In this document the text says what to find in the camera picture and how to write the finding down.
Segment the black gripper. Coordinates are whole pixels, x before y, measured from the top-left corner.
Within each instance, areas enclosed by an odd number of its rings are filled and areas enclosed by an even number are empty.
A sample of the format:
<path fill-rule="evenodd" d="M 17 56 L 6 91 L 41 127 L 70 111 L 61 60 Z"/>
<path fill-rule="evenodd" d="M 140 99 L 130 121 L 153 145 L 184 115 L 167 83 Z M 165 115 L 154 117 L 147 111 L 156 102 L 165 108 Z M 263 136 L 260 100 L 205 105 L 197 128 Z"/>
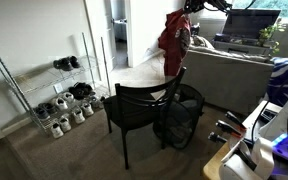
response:
<path fill-rule="evenodd" d="M 204 8 L 205 0 L 185 0 L 184 12 L 196 13 Z"/>

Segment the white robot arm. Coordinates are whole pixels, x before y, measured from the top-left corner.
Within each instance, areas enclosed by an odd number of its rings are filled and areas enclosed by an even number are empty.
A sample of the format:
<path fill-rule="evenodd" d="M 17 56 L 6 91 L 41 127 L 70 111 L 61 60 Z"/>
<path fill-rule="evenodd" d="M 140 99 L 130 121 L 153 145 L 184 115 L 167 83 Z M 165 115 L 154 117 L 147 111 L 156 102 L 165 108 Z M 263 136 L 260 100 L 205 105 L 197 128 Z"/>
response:
<path fill-rule="evenodd" d="M 221 180 L 268 180 L 274 169 L 273 155 L 288 160 L 288 101 L 273 119 L 260 127 L 257 139 L 254 128 L 250 130 L 252 150 L 244 142 L 244 133 L 221 160 Z"/>

